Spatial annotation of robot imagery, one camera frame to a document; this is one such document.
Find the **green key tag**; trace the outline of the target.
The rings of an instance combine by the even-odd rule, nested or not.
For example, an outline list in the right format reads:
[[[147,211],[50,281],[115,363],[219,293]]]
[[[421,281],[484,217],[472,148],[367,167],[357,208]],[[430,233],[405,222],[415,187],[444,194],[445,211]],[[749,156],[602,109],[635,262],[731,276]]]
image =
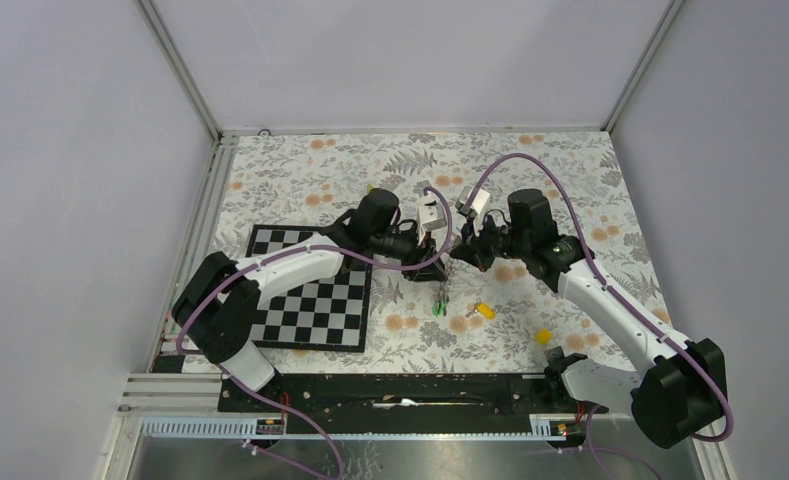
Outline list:
[[[442,317],[446,315],[446,302],[444,300],[436,300],[433,303],[432,315],[435,317]]]

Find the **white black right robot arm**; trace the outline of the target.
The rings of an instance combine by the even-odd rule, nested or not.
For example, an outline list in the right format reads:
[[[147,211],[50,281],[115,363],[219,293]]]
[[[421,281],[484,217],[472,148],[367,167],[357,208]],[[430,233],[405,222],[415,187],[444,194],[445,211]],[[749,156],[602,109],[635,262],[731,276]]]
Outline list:
[[[580,238],[562,235],[549,200],[538,189],[507,198],[509,218],[488,214],[489,194],[464,188],[455,202],[464,216],[451,257],[481,271],[495,259],[524,263],[527,272],[593,320],[623,351],[632,367],[602,366],[582,355],[550,361],[545,402],[567,412],[580,401],[633,418],[655,445],[671,448],[729,414],[723,352],[662,322],[608,276]]]

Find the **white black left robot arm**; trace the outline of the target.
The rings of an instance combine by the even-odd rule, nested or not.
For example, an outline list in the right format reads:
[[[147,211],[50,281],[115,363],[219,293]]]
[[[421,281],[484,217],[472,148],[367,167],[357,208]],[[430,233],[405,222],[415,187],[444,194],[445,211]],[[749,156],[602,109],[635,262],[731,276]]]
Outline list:
[[[308,239],[240,261],[208,255],[179,294],[170,316],[178,325],[178,352],[201,354],[242,387],[258,411],[279,401],[276,368],[251,338],[253,317],[291,289],[371,265],[404,275],[442,277],[441,255],[452,241],[452,213],[443,195],[427,187],[408,229],[398,224],[399,199],[374,188]]]

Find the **yellow key tag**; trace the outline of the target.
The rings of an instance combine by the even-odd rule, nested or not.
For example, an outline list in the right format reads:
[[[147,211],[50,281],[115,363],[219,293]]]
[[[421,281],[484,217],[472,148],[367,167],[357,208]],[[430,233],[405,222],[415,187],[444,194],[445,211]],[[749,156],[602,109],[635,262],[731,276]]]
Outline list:
[[[471,309],[466,313],[466,317],[471,317],[476,314],[481,315],[485,319],[493,320],[496,318],[496,312],[489,305],[484,302],[476,302]]]

